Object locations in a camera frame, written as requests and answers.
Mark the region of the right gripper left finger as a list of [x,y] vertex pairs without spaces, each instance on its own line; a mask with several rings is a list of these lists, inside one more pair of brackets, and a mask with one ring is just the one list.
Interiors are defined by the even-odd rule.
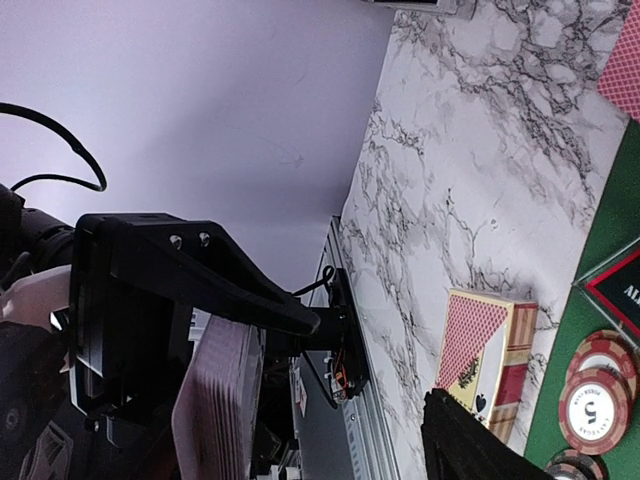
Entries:
[[320,326],[220,225],[162,213],[83,215],[69,303],[71,398],[86,415],[174,396],[194,309],[295,337]]

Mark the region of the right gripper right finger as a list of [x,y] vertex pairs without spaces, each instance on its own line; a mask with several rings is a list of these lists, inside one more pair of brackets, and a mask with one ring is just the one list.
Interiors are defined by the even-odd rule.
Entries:
[[512,451],[443,389],[434,388],[425,394],[421,436],[429,479],[550,477]]

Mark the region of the pink playing card deck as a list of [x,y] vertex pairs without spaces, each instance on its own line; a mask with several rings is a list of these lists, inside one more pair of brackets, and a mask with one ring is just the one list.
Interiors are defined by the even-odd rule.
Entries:
[[172,412],[183,479],[247,479],[264,363],[264,335],[214,316]]

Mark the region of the black triangular all-in button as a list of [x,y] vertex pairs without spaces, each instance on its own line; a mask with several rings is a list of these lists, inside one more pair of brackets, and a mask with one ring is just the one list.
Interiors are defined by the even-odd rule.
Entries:
[[635,348],[639,348],[638,242],[586,272],[574,286]]

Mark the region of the dark chips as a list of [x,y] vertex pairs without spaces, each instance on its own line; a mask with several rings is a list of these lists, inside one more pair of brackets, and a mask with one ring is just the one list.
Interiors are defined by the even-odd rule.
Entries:
[[556,453],[544,471],[554,479],[607,480],[609,472],[600,456],[567,448]]

